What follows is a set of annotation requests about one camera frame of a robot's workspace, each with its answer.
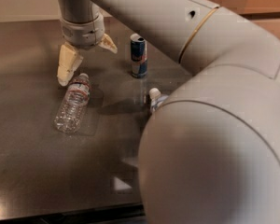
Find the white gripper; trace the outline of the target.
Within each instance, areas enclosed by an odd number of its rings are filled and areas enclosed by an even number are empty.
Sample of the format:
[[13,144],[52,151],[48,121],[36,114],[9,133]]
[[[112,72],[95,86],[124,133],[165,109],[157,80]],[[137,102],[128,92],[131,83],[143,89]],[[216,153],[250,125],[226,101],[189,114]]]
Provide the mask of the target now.
[[86,23],[73,23],[61,19],[61,27],[67,42],[60,48],[57,79],[63,87],[69,83],[83,61],[77,48],[91,49],[99,44],[103,49],[118,52],[112,38],[105,34],[104,16],[101,13],[96,19]]

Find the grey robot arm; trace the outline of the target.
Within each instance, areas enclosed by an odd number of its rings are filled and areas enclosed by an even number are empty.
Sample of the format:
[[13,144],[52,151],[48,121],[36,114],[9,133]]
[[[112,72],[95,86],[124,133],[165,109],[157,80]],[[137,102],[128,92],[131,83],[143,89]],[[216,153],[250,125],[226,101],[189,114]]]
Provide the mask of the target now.
[[280,40],[207,0],[59,0],[94,42],[102,8],[189,71],[138,152],[147,224],[280,224]]

